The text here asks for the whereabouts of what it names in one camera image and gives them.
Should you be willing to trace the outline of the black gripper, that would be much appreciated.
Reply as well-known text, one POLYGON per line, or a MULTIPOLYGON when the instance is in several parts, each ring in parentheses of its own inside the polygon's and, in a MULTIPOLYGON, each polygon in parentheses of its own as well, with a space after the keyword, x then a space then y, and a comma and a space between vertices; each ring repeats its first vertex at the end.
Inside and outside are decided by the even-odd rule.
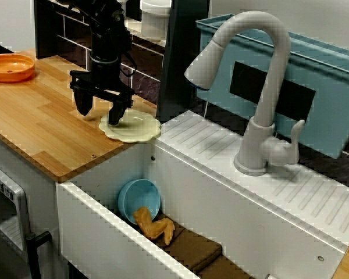
POLYGON ((78 112, 86 116, 93 104, 93 97, 109 102, 113 106, 108 113, 108 124, 116 126, 129 106, 133 105, 134 91, 120 79, 120 63, 122 56, 111 61, 90 54, 90 71, 72 70, 70 88, 78 112))

